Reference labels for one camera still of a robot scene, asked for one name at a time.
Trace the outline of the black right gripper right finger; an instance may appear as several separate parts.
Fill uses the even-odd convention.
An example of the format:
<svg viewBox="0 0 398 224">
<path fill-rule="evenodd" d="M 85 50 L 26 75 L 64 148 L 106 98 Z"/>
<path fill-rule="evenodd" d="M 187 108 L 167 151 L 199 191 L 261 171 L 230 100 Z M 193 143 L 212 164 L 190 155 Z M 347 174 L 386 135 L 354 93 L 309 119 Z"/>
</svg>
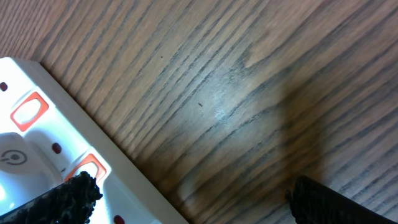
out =
<svg viewBox="0 0 398 224">
<path fill-rule="evenodd" d="M 297 224 L 396 224 L 305 175 L 285 197 Z"/>
</svg>

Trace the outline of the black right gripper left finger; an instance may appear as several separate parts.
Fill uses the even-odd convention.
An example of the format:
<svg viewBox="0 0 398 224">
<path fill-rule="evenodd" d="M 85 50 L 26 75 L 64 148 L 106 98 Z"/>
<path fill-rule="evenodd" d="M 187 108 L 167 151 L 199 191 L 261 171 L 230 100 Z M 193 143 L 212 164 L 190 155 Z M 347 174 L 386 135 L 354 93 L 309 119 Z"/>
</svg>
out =
<svg viewBox="0 0 398 224">
<path fill-rule="evenodd" d="M 86 224 L 103 195 L 96 179 L 80 172 L 58 187 L 1 215 L 2 224 Z"/>
</svg>

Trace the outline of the white extension socket strip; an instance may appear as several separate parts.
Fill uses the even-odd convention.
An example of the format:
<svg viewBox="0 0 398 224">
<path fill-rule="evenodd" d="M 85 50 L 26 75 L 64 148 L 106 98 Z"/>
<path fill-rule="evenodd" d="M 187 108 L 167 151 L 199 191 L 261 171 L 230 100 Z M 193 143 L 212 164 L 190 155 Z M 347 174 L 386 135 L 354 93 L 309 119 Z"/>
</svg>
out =
<svg viewBox="0 0 398 224">
<path fill-rule="evenodd" d="M 1 213 L 80 172 L 97 181 L 92 223 L 183 223 L 38 62 L 1 59 Z"/>
</svg>

